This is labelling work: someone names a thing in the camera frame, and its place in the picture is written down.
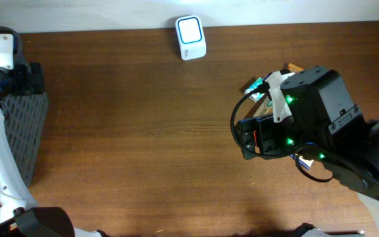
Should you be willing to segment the small teal tissue pack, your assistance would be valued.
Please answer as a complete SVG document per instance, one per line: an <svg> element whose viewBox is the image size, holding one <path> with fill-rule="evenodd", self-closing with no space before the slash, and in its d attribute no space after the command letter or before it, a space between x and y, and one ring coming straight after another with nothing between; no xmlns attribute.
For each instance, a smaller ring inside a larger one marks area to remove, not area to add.
<svg viewBox="0 0 379 237"><path fill-rule="evenodd" d="M245 89L244 94L247 95L250 92L256 90L259 86L263 84L262 78L257 78L254 82L252 82L247 89ZM255 103L258 102L265 94L264 93L253 93L250 95L250 100L254 101Z"/></svg>

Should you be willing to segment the orange spaghetti package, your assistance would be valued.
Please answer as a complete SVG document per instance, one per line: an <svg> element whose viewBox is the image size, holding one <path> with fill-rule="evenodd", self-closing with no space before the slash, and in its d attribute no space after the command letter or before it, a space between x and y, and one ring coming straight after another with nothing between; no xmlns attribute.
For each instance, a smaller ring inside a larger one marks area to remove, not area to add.
<svg viewBox="0 0 379 237"><path fill-rule="evenodd" d="M292 63L286 63L283 66L283 69L288 69L291 72L294 72L295 74L303 71L303 68L301 68L300 66L297 66L295 64L292 64ZM292 99L286 99L288 106L289 106L289 102L291 102L291 101L292 101ZM265 95L259 100L259 102L260 102L259 108L255 111L254 116L259 117L262 115L272 115L272 121L273 121L273 123L275 123L274 118L273 118L273 112L272 112L272 101L270 98L270 94L268 93L268 90L265 93Z"/></svg>

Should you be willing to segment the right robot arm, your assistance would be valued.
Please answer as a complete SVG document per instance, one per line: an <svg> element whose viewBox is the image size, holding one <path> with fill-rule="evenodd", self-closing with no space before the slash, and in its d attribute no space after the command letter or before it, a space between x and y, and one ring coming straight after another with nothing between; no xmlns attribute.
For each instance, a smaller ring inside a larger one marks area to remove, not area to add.
<svg viewBox="0 0 379 237"><path fill-rule="evenodd" d="M271 100L272 112L230 120L243 157L322 163L332 179L358 194L379 231L379 120L364 119L340 73L322 66L282 69L256 92Z"/></svg>

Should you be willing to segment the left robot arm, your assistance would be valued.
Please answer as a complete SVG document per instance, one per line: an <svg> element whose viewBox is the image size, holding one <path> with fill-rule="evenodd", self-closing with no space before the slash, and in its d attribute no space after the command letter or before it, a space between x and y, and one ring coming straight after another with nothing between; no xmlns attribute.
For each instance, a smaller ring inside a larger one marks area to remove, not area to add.
<svg viewBox="0 0 379 237"><path fill-rule="evenodd" d="M0 236L105 236L39 206L28 189L48 101L41 65L22 50L18 33L0 26Z"/></svg>

